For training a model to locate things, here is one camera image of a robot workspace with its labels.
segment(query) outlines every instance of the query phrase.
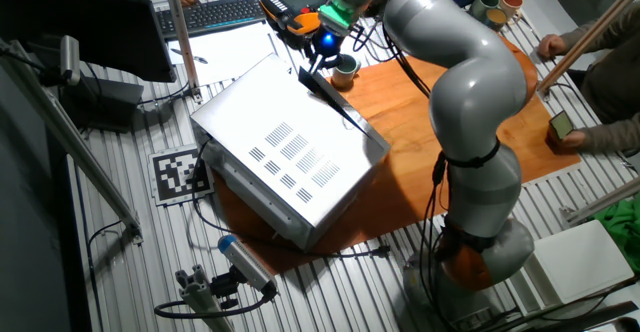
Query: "silver metal box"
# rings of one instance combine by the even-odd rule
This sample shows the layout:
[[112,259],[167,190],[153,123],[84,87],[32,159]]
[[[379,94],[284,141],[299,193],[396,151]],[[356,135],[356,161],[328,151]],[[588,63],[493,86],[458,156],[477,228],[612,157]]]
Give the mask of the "silver metal box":
[[281,236],[309,250],[372,182],[390,146],[324,79],[314,83],[366,134],[288,71],[270,55],[191,119],[198,144],[211,139],[204,161]]

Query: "wooden table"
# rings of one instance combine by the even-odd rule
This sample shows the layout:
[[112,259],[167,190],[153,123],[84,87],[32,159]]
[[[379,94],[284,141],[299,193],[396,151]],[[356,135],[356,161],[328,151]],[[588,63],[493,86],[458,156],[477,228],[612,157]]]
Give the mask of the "wooden table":
[[[429,86],[446,71],[426,62],[410,61]],[[535,70],[532,78],[537,78]],[[530,82],[530,87],[535,88],[537,81]],[[363,68],[351,91],[343,96],[391,144],[391,151],[372,185],[360,193],[357,201],[318,242],[314,251],[320,253],[338,252],[422,220],[432,189],[431,172],[440,152],[429,121],[429,100],[395,61]],[[520,160],[523,183],[580,162],[577,155],[554,155],[545,144],[549,119],[546,109],[534,96],[498,131],[502,143],[509,145]],[[271,241],[275,232],[266,222],[225,184],[216,184],[216,189],[232,230]],[[440,196],[446,206],[446,185]],[[437,213],[444,211],[441,203],[437,203]],[[295,249],[280,237],[272,242]],[[256,242],[245,243],[272,272],[284,272],[318,258]]]

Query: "cup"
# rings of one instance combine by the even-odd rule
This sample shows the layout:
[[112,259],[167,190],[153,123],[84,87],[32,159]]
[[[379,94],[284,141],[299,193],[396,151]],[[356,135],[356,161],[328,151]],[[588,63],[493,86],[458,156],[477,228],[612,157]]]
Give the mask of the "cup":
[[353,86],[353,77],[360,70],[360,61],[352,56],[340,55],[340,63],[333,69],[331,83],[337,90],[348,90]]
[[471,4],[471,15],[478,21],[482,21],[487,11],[493,8],[498,8],[500,0],[475,0]]
[[504,27],[507,21],[507,15],[504,11],[494,8],[487,11],[482,20],[482,24],[498,32]]
[[516,14],[520,20],[520,7],[523,2],[523,0],[500,0],[500,9],[507,15],[507,20],[511,20]]

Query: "computer keyboard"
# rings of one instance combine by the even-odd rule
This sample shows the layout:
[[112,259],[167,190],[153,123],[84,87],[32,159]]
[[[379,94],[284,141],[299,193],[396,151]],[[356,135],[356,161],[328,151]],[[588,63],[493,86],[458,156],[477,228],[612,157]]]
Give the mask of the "computer keyboard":
[[[219,0],[183,7],[190,37],[243,27],[266,19],[259,0]],[[178,38],[171,11],[158,11],[165,40]]]

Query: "orange handheld controller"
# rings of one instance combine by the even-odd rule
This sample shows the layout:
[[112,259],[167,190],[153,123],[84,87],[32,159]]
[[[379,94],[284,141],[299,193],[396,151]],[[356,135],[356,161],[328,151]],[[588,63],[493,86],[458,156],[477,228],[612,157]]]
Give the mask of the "orange handheld controller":
[[269,25],[290,47],[300,49],[320,27],[318,8],[328,0],[260,0]]

